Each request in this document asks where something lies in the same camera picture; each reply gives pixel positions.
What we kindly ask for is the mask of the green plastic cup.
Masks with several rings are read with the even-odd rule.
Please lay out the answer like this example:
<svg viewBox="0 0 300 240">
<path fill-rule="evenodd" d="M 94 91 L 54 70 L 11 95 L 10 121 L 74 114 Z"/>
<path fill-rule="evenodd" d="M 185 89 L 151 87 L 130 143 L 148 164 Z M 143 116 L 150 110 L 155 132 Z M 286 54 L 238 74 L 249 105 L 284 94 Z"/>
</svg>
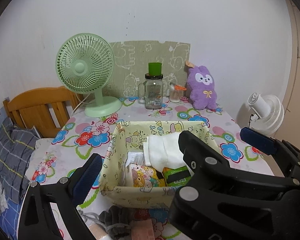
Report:
<svg viewBox="0 0 300 240">
<path fill-rule="evenodd" d="M 159 76 L 161 75 L 161 62 L 149 62 L 148 63 L 148 74 L 150 76 Z"/>
</svg>

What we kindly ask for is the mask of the yellow cartoon tissue pack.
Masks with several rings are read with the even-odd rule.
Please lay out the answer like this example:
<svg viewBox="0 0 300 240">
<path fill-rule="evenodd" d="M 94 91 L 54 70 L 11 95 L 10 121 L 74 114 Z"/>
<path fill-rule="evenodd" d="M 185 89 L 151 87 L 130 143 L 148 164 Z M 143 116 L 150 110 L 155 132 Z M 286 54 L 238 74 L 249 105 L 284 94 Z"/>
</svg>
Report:
<svg viewBox="0 0 300 240">
<path fill-rule="evenodd" d="M 148 166 L 129 164 L 125 170 L 124 186 L 128 187 L 165 187 L 166 182 L 161 172 Z"/>
</svg>

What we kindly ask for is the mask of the purple plush bunny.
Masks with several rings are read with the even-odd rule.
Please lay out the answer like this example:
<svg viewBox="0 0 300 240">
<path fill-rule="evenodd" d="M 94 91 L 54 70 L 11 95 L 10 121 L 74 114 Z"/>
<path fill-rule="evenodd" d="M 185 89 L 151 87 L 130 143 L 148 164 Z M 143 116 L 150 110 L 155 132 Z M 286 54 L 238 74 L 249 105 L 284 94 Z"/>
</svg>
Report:
<svg viewBox="0 0 300 240">
<path fill-rule="evenodd" d="M 215 82 L 206 66 L 193 66 L 188 69 L 187 86 L 194 109 L 217 108 Z"/>
</svg>

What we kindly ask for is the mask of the glass mason jar mug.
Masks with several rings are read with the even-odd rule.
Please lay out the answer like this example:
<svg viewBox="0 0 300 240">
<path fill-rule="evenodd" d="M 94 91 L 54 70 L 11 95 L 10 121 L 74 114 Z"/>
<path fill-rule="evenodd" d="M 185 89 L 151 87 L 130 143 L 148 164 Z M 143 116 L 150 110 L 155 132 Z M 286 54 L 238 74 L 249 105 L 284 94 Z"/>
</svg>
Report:
<svg viewBox="0 0 300 240">
<path fill-rule="evenodd" d="M 138 97 L 146 109 L 160 109 L 163 103 L 163 75 L 145 74 L 145 81 L 138 85 Z"/>
</svg>

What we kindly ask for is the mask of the green tissue pack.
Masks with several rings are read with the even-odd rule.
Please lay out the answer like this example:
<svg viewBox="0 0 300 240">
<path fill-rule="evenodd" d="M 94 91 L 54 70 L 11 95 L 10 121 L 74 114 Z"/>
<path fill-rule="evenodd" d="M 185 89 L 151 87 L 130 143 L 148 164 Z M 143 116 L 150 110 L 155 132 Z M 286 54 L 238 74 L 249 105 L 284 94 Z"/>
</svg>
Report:
<svg viewBox="0 0 300 240">
<path fill-rule="evenodd" d="M 183 186 L 191 179 L 187 166 L 171 169 L 165 167 L 162 171 L 167 186 Z"/>
</svg>

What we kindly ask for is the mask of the grey drawstring pouch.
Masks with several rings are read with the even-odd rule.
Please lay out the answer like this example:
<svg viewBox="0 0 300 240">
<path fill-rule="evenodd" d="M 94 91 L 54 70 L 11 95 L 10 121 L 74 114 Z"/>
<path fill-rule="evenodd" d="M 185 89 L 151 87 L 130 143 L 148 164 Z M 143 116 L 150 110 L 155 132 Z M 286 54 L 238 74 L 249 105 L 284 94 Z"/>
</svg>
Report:
<svg viewBox="0 0 300 240">
<path fill-rule="evenodd" d="M 113 205 L 108 211 L 102 211 L 99 215 L 82 210 L 78 212 L 85 222 L 91 221 L 98 225 L 111 239 L 131 239 L 132 219 L 129 208 Z"/>
</svg>

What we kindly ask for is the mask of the pink item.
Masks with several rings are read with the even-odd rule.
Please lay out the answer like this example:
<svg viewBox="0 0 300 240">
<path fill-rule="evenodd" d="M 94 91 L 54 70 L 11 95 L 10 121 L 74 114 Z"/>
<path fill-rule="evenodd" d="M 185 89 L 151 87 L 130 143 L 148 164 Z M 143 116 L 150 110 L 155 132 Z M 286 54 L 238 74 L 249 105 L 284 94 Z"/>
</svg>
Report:
<svg viewBox="0 0 300 240">
<path fill-rule="evenodd" d="M 132 221 L 131 227 L 131 240 L 155 240 L 152 220 Z"/>
</svg>

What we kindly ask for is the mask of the green desk fan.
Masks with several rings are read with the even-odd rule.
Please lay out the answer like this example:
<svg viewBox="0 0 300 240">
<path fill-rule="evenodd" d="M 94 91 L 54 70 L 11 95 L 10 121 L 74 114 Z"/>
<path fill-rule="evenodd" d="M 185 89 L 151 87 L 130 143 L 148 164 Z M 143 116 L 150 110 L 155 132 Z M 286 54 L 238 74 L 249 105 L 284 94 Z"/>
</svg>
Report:
<svg viewBox="0 0 300 240">
<path fill-rule="evenodd" d="M 81 33 L 63 43 L 56 56 L 56 73 L 61 83 L 77 94 L 94 94 L 95 99 L 85 106 L 84 113 L 100 118 L 117 112 L 121 101 L 103 96 L 102 89 L 114 70 L 114 54 L 102 37 Z"/>
</svg>

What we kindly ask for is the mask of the white standing fan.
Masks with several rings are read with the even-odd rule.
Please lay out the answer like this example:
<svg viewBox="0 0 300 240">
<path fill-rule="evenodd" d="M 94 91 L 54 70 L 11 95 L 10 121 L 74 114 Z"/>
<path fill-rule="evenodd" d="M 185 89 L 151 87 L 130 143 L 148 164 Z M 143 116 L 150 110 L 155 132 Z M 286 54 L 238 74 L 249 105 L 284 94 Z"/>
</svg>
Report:
<svg viewBox="0 0 300 240">
<path fill-rule="evenodd" d="M 248 105 L 253 110 L 249 127 L 266 136 L 273 135 L 284 120 L 284 107 L 275 95 L 253 93 L 248 98 Z"/>
</svg>

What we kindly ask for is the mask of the yellow cartoon fabric storage box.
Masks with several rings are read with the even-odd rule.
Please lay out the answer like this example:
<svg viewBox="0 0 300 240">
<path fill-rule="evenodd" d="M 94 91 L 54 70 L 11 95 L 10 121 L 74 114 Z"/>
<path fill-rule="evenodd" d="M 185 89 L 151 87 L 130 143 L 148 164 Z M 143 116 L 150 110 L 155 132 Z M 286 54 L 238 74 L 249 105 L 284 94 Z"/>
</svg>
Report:
<svg viewBox="0 0 300 240">
<path fill-rule="evenodd" d="M 219 150 L 204 121 L 131 121 L 116 125 L 105 156 L 99 187 L 113 204 L 134 208 L 168 208 L 177 187 L 124 186 L 129 164 L 145 165 L 143 143 L 149 135 L 189 131 L 213 150 Z"/>
</svg>

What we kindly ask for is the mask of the beige cloth roll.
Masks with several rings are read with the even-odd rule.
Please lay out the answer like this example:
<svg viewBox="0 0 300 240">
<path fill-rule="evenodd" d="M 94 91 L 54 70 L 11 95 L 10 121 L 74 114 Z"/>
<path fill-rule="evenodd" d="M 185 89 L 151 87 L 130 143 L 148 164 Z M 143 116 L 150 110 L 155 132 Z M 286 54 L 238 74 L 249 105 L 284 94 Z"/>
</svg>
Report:
<svg viewBox="0 0 300 240">
<path fill-rule="evenodd" d="M 111 237 L 105 232 L 105 230 L 98 224 L 91 224 L 89 230 L 98 240 L 111 240 Z"/>
</svg>

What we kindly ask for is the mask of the white towel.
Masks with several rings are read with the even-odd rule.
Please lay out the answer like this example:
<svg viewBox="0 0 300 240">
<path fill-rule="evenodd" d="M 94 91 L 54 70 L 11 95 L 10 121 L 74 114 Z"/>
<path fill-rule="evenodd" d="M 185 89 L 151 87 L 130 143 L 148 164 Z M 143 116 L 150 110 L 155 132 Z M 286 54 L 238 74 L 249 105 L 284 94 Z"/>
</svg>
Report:
<svg viewBox="0 0 300 240">
<path fill-rule="evenodd" d="M 159 172 L 164 168 L 177 169 L 186 166 L 183 153 L 179 149 L 180 132 L 166 135 L 149 135 L 143 143 L 145 165 Z"/>
</svg>

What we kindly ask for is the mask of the grey plaid pillow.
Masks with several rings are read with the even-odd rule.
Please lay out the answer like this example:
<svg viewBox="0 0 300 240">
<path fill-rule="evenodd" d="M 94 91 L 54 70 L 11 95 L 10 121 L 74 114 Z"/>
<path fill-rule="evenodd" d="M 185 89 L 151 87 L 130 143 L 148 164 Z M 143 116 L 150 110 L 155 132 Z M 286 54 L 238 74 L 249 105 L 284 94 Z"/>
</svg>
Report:
<svg viewBox="0 0 300 240">
<path fill-rule="evenodd" d="M 23 129 L 7 117 L 0 127 L 0 182 L 5 196 L 20 204 L 29 180 L 25 172 L 39 138 L 31 129 Z"/>
</svg>

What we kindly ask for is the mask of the cotton swab jar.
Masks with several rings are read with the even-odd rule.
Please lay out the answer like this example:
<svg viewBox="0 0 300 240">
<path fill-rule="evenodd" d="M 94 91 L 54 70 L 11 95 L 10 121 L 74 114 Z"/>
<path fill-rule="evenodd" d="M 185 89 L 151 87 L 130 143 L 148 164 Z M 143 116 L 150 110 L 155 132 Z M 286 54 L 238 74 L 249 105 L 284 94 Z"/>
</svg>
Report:
<svg viewBox="0 0 300 240">
<path fill-rule="evenodd" d="M 182 90 L 175 90 L 174 86 L 176 84 L 175 83 L 170 83 L 170 89 L 169 89 L 169 100 L 171 102 L 180 102 L 181 101 L 181 97 L 184 96 L 185 91 Z"/>
</svg>

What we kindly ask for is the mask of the grey-green cartoon board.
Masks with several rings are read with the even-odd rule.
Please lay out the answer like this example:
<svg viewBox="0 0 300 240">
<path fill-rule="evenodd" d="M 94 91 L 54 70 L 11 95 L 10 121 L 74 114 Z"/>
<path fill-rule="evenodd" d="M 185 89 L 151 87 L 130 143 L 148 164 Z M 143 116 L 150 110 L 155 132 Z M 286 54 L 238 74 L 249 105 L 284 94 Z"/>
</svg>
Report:
<svg viewBox="0 0 300 240">
<path fill-rule="evenodd" d="M 106 86 L 104 95 L 133 97 L 138 94 L 138 85 L 145 80 L 150 62 L 160 62 L 163 74 L 164 96 L 168 96 L 170 83 L 186 85 L 189 60 L 189 43 L 172 41 L 125 41 L 111 42 L 115 67 Z"/>
</svg>

